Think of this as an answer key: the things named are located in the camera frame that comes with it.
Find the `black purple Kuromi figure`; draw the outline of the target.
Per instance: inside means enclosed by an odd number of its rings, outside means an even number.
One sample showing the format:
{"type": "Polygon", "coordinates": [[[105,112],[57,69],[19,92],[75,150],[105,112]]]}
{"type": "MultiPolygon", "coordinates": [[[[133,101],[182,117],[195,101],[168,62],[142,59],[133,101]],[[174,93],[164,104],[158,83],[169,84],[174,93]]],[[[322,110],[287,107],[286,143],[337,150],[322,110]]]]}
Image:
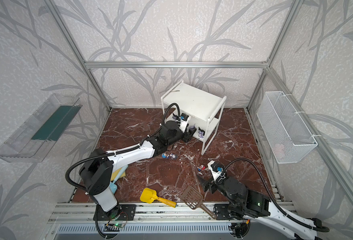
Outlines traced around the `black purple Kuromi figure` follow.
{"type": "Polygon", "coordinates": [[[173,113],[173,119],[174,119],[175,121],[178,121],[179,116],[173,113]]]}

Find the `purple caped Kuromi figure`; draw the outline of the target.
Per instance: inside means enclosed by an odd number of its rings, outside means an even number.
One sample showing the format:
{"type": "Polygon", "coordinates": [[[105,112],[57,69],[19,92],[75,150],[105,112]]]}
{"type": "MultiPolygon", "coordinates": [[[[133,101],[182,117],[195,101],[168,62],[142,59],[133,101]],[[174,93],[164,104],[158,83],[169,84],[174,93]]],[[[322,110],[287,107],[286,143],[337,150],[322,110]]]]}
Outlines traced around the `purple caped Kuromi figure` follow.
{"type": "Polygon", "coordinates": [[[189,128],[188,132],[193,135],[196,132],[196,128],[189,128]]]}

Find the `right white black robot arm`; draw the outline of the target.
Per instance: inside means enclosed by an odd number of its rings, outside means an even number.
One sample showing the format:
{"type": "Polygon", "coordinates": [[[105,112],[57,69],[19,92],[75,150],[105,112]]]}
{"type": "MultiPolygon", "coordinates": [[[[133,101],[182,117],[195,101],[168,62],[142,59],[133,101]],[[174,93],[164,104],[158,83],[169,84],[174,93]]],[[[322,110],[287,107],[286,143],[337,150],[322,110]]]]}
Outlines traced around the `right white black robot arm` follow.
{"type": "Polygon", "coordinates": [[[204,192],[220,192],[229,203],[215,204],[217,220],[254,220],[280,232],[291,240],[318,240],[318,232],[327,233],[329,228],[317,218],[305,219],[280,207],[277,202],[262,193],[250,190],[233,177],[220,184],[198,177],[204,192]]]}

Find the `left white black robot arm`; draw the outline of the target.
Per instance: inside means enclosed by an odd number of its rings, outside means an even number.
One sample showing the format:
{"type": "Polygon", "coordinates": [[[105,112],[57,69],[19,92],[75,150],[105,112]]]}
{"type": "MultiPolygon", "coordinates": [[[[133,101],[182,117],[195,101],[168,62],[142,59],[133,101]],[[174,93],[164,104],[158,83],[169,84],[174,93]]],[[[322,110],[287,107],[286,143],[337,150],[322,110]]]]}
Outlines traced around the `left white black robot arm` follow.
{"type": "Polygon", "coordinates": [[[132,163],[157,157],[168,150],[168,147],[182,140],[191,140],[197,128],[176,121],[167,121],[152,135],[141,143],[115,151],[97,153],[70,166],[66,181],[88,193],[93,201],[105,213],[119,205],[110,188],[111,175],[114,171],[132,163]]]}

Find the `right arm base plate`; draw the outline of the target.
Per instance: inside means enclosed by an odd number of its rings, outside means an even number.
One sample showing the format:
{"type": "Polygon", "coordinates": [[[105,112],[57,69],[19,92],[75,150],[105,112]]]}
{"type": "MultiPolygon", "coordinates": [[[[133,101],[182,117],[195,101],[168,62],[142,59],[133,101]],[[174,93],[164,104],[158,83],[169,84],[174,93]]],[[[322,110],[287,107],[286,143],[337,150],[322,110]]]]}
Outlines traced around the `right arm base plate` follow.
{"type": "Polygon", "coordinates": [[[233,216],[228,211],[229,204],[214,204],[213,212],[219,221],[232,220],[233,216]]]}

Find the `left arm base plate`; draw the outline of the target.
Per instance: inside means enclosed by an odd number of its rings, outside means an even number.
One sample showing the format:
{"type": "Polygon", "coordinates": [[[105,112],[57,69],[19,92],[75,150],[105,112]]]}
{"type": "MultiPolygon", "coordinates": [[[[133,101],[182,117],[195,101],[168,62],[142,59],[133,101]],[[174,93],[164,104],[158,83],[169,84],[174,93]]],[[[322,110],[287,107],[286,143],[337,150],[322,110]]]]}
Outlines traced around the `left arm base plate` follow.
{"type": "Polygon", "coordinates": [[[135,204],[117,204],[113,209],[105,212],[100,205],[96,205],[94,221],[108,221],[117,219],[119,221],[133,221],[136,212],[135,204]]]}

